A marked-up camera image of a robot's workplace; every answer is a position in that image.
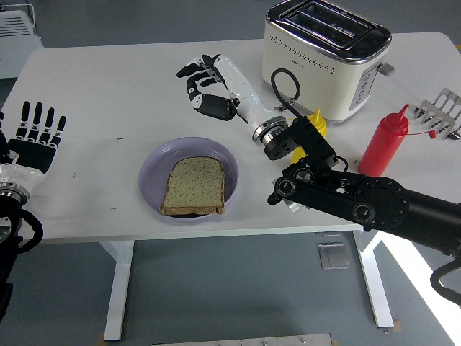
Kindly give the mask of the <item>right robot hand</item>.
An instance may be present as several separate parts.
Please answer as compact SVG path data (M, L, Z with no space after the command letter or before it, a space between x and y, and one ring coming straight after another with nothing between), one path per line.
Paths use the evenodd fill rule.
M176 76L187 78L187 94L196 111L224 121L239 116L248 124L254 140L272 128L287 127L287 121L265 106L243 73L222 54L201 55L182 67ZM201 92L211 84L222 84L228 96Z

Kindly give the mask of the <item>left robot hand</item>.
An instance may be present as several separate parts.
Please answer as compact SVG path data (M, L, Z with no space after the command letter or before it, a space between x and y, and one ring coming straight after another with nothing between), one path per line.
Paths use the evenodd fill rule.
M1 134L1 183L12 183L30 194L50 169L66 126L66 116L55 119L55 109L42 113L25 101L15 136Z

